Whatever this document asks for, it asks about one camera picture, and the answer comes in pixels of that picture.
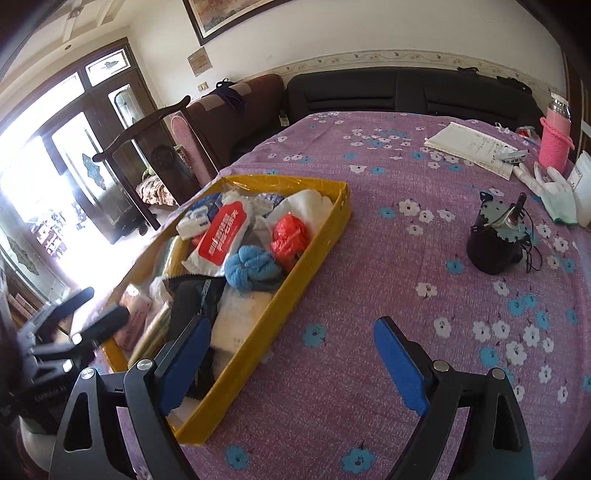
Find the blue knitted toy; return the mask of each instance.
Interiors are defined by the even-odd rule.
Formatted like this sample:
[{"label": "blue knitted toy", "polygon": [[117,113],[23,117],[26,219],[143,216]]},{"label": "blue knitted toy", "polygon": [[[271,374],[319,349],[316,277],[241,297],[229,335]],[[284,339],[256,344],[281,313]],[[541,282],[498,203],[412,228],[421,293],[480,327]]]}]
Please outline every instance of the blue knitted toy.
[{"label": "blue knitted toy", "polygon": [[240,293],[273,291],[281,286],[285,276],[273,254],[254,245],[244,245],[236,255],[226,260],[226,280]]}]

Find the red label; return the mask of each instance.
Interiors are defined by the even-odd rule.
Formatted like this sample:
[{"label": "red label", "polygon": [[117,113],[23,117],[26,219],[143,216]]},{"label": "red label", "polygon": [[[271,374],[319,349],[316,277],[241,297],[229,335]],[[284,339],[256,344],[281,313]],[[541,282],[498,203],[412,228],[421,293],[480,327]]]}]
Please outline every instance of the red label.
[{"label": "red label", "polygon": [[246,212],[240,202],[220,208],[201,240],[199,256],[221,267],[238,230],[245,221]]}]

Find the purple cloth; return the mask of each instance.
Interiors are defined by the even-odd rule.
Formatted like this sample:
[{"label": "purple cloth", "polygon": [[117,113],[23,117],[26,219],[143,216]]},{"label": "purple cloth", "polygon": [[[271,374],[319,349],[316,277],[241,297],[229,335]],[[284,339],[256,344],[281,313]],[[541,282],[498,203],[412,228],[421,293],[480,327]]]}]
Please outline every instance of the purple cloth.
[{"label": "purple cloth", "polygon": [[[201,479],[384,478],[418,417],[404,407],[373,345],[372,327],[383,315],[457,370],[505,369],[536,476],[552,478],[566,460],[591,418],[589,234],[554,225],[515,177],[506,181],[424,148],[425,137],[451,120],[311,115],[222,172],[346,181],[353,216],[271,359],[207,444],[184,448]],[[458,122],[535,152],[515,134]],[[527,274],[521,263],[492,277],[470,263],[466,240],[481,190],[507,203],[528,192],[540,272]],[[456,417],[434,478],[451,468],[466,413]],[[146,478],[132,443],[134,464]]]}]

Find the floral bedsheet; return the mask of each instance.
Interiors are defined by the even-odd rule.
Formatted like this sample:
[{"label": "floral bedsheet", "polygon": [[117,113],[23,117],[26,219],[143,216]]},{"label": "floral bedsheet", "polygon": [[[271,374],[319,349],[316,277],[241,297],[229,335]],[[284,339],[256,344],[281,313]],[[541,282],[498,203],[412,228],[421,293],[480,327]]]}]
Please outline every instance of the floral bedsheet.
[{"label": "floral bedsheet", "polygon": [[[423,146],[452,120],[310,115],[222,172],[343,180],[353,215],[270,358],[207,444],[184,448],[200,478],[384,478],[418,417],[373,345],[373,323],[383,315],[457,370],[502,368],[536,476],[550,479],[564,463],[591,419],[589,233],[553,224],[530,197],[541,270],[526,273],[522,262],[497,277],[478,271],[466,240],[479,192],[509,203],[527,189]],[[502,128],[458,122],[536,153]],[[536,253],[533,260],[538,266]],[[465,420],[466,412],[456,417],[435,478],[449,472]],[[131,452],[140,476],[148,475],[136,445]]]}]

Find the pink package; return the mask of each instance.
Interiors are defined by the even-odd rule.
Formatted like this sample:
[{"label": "pink package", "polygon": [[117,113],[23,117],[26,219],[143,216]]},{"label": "pink package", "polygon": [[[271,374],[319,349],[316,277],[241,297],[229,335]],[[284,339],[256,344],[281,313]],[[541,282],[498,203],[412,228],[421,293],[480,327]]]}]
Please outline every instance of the pink package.
[{"label": "pink package", "polygon": [[129,320],[127,325],[113,335],[113,338],[115,343],[123,350],[131,351],[144,332],[144,325],[152,306],[152,299],[141,293],[135,285],[128,285],[123,295],[121,295],[119,305],[129,310]]},{"label": "pink package", "polygon": [[550,125],[544,117],[540,119],[540,122],[544,127],[542,146],[538,156],[540,165],[544,168],[554,167],[562,173],[569,156],[569,149],[574,150],[573,141],[568,135],[564,135]]}]

